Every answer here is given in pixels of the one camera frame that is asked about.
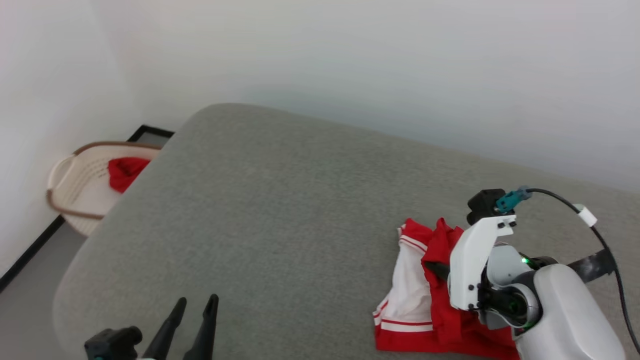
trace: black baseboard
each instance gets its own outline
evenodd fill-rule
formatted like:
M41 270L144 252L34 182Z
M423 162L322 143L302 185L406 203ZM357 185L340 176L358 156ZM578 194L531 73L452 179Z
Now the black baseboard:
M129 137L128 142L137 142L145 133L170 138L173 136L173 131L159 129L157 127L142 125L136 130L133 135ZM53 220L45 231L38 236L31 246L18 258L18 260L9 268L9 270L0 277L0 293L15 279L16 276L22 271L22 269L29 263L29 261L35 256L35 254L47 243L49 238L56 233L56 231L65 223L65 219L58 215Z

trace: white stripe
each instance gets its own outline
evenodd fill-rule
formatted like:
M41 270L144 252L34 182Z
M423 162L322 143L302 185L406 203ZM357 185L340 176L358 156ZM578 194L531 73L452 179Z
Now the white stripe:
M433 325L400 325L398 323L381 323L380 327L384 330L395 331L395 332L424 332L424 331L433 331Z
M416 240L414 238L410 238L407 235L400 236L400 240L410 241L410 242L414 243L416 246L420 247L422 250L427 251L427 245L419 242L418 240Z
M410 248L412 248L413 250L419 252L420 254L424 254L425 253L425 251L422 248L420 248L420 247L418 247L418 246L416 246L416 245L414 245L414 244L412 244L412 243L410 243L410 242L408 242L406 240L400 240L400 245L409 246Z
M387 294L387 296L385 296L385 298L382 299L382 302L380 302L380 305L378 305L378 307L376 307L376 310L373 312L373 316L376 316L376 315L380 314L382 306L387 302L388 299L389 299L389 294Z
M402 224L401 227L398 227L398 237L402 236L402 230L406 228L406 224Z
M406 316L402 316L402 315L401 316L391 317L389 315L384 316L384 314L383 314L382 318L387 320L387 321L390 321L390 322L421 323L421 322L431 322L431 321L433 321L431 319L431 312L430 311L425 312L423 315L424 315L424 318L421 318L420 320L417 319L417 316L412 316L411 320L409 320L409 319L406 318Z

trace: clothing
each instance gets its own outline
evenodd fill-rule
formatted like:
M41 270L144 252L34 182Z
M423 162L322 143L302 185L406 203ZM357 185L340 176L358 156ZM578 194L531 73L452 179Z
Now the clothing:
M398 229L392 288L373 313L378 350L519 359L510 328L489 330L477 313L451 307L447 282L424 268L425 261L449 264L462 232L442 218L433 231L412 219Z
M109 161L109 186L124 193L151 160L142 158L118 158Z

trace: teal connector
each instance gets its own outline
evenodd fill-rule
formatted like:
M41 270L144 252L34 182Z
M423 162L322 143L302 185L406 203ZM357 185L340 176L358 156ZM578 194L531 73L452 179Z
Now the teal connector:
M503 214L515 209L520 202L531 198L531 193L527 192L528 186L521 186L518 190L509 192L507 195L498 199L495 207Z

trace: red cloth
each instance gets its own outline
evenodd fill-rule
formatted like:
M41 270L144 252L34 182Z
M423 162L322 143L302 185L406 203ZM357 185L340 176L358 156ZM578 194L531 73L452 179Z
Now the red cloth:
M424 268L425 261L449 264L451 250L463 230L451 229L443 218L431 230L412 219L407 219L402 234L426 245L421 263L431 293L432 331L395 332L376 326L376 348L387 351L408 352L457 352L495 359L519 359L509 327L489 330L480 323L472 311L454 309L449 303L447 282Z
M109 185L124 193L151 160L142 158L118 158L109 161Z

